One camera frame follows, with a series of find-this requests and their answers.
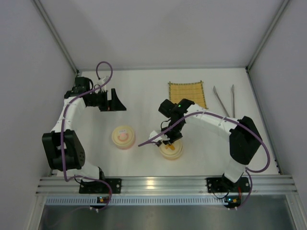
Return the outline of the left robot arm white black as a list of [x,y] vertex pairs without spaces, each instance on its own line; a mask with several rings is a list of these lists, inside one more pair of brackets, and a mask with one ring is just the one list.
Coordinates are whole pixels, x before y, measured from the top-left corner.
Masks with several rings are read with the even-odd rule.
[[75,85],[64,95],[59,119],[42,143],[49,167],[63,173],[65,181],[80,178],[82,181],[106,183],[102,169],[86,160],[86,153],[76,133],[76,125],[83,111],[96,107],[101,112],[125,111],[116,90],[105,89],[109,77],[99,79],[98,84],[86,77],[75,78]]

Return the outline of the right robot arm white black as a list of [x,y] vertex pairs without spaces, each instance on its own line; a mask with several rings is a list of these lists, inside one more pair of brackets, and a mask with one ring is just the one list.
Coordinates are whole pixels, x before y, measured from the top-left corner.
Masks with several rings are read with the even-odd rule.
[[164,100],[158,111],[169,118],[165,131],[165,139],[160,144],[171,145],[182,138],[181,130],[185,124],[193,124],[221,135],[229,143],[230,161],[220,182],[220,187],[231,190],[241,178],[245,168],[249,165],[262,140],[253,120],[244,116],[242,119],[230,119],[209,112],[188,99],[179,103]]

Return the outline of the cream lid with pink handle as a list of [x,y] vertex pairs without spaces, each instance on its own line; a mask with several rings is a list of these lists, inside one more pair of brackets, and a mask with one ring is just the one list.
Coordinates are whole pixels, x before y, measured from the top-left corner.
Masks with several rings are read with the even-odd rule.
[[119,126],[113,130],[111,138],[118,148],[128,149],[135,142],[135,132],[130,126]]

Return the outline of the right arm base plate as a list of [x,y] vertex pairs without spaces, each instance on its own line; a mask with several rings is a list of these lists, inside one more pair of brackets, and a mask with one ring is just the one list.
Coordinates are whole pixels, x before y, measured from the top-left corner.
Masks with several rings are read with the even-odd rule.
[[247,177],[241,177],[237,182],[231,182],[226,177],[208,177],[206,178],[209,193],[238,193],[239,189],[242,193],[250,190],[250,183]]

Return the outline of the cream lid with orange handle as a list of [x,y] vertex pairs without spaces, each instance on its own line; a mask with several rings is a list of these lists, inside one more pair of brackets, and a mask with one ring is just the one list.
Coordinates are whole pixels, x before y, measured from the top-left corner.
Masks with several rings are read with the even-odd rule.
[[171,145],[162,144],[159,150],[165,158],[178,158],[182,154],[182,142],[178,140]]

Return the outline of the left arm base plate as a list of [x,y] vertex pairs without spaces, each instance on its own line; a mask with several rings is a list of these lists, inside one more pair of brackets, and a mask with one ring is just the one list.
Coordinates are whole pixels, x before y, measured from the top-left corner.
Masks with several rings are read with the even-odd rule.
[[[105,183],[107,183],[113,194],[121,193],[121,183],[120,178],[106,178]],[[80,181],[79,194],[107,194],[110,192],[109,187],[98,181]]]

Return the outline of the orange bowl white inside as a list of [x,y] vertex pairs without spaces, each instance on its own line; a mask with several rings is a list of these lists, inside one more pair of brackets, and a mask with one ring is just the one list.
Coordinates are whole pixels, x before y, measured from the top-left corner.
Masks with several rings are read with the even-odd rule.
[[160,148],[159,149],[161,155],[167,159],[167,160],[176,160],[178,159],[182,153],[183,153],[183,149],[166,149],[166,148]]

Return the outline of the pink bowl white inside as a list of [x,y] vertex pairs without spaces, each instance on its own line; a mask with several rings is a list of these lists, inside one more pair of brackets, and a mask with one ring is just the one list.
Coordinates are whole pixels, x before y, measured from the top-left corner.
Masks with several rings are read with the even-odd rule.
[[117,148],[121,150],[127,150],[131,148],[135,143],[135,136],[125,133],[113,138],[113,142]]

